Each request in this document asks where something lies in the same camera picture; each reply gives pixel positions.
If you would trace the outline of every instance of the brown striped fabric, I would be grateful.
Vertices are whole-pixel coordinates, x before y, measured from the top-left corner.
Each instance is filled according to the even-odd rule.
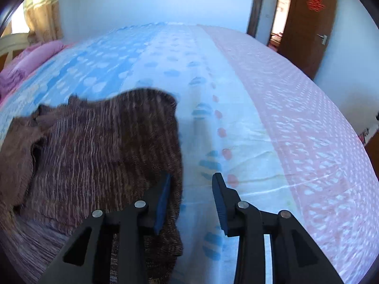
[[[141,199],[165,170],[172,175],[166,221],[159,236],[145,239],[145,256],[150,281],[167,282],[182,254],[175,109],[168,94],[138,89],[97,102],[70,97],[68,105],[41,105],[30,118],[15,118],[0,152],[0,161],[8,157],[7,167],[0,163],[0,224],[9,236],[2,243],[15,250],[12,232],[22,234],[29,221],[71,235],[93,210],[120,210]],[[9,138],[20,143],[12,147]]]

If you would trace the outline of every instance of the wooden door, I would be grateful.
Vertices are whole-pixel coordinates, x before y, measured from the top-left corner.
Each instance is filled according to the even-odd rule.
[[[250,21],[248,26],[247,33],[251,35],[252,37],[255,37],[255,34],[257,33],[257,27],[260,17],[260,12],[262,9],[262,1],[263,0],[254,0],[253,6],[251,9],[251,15],[250,15]]]
[[[333,27],[337,0],[291,0],[278,53],[314,79]]]

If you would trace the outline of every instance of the doorway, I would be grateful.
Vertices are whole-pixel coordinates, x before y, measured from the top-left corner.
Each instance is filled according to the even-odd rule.
[[[247,33],[267,46],[270,42],[278,0],[253,0]]]
[[[268,46],[277,51],[283,37],[291,0],[277,0],[274,22],[272,23]]]

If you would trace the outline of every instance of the door handle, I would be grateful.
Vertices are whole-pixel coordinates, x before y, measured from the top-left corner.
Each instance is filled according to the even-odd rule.
[[[326,40],[328,39],[328,36],[327,35],[320,35],[320,34],[317,34],[317,36],[320,36],[322,39],[323,39],[323,41],[321,42],[323,45],[325,45],[326,44]]]

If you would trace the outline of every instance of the bed sheet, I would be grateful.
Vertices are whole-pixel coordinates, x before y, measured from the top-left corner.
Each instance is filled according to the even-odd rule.
[[[40,103],[56,106],[71,94],[97,100],[137,87],[165,90],[178,102],[184,172],[177,225],[184,254],[171,283],[233,282],[238,238],[220,229],[215,172],[257,208],[290,210],[344,282],[359,282],[379,253],[379,187],[370,161],[325,94],[250,36],[159,23],[77,44],[41,66],[3,104],[0,146],[13,116],[29,115]],[[270,283],[269,244],[266,250]],[[18,267],[31,282],[48,263],[33,260],[40,261],[32,275]]]

